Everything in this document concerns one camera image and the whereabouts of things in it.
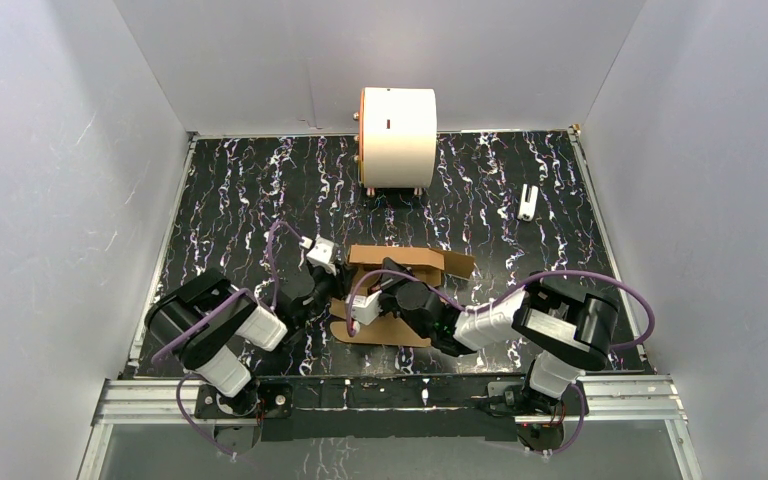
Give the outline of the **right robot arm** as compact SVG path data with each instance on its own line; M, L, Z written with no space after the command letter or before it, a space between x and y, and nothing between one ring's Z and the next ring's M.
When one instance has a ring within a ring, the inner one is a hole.
M371 289L373 305L404 321L433 348L458 357L517 339L540 347L522 386L488 387L479 407L490 415L550 415L568 386L608 363L620 313L612 294L541 272L500 299L462 306L392 259L383 265Z

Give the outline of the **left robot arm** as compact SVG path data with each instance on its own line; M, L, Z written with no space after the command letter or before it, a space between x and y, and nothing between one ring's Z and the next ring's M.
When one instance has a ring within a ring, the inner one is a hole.
M334 272L306 262L279 282L277 304L270 309L250 290L208 269L148 310L144 325L162 343L152 360L174 357L213 388L223 412L250 417L266 400L259 380L228 342L238 336L266 352L291 350L331 301L347 298L357 272L341 261Z

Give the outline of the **brown cardboard box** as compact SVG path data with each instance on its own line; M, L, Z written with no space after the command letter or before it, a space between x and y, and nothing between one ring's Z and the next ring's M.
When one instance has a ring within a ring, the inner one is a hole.
M444 275L470 279L475 259L436 248L353 245L358 272L344 300L331 300L334 337L348 344L472 350L454 339L463 306L440 290Z

